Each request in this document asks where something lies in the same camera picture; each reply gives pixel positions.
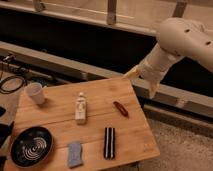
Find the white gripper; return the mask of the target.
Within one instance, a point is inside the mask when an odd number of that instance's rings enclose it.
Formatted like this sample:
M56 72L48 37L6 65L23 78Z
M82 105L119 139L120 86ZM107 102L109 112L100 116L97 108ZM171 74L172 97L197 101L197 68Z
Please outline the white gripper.
M155 58L153 61L150 61L149 58L146 57L138 66L135 65L125 73L124 77L128 79L136 79L141 76L143 79L149 81L149 98L153 99L159 88L158 83L163 80L172 65L173 61L168 58Z

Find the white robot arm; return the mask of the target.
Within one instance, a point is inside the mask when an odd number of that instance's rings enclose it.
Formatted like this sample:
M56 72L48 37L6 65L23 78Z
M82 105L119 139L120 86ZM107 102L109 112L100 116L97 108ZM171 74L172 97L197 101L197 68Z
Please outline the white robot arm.
M156 30L157 43L151 52L124 74L126 78L141 76L149 82L149 97L153 98L169 69L189 57L213 73L213 38L198 21L168 18Z

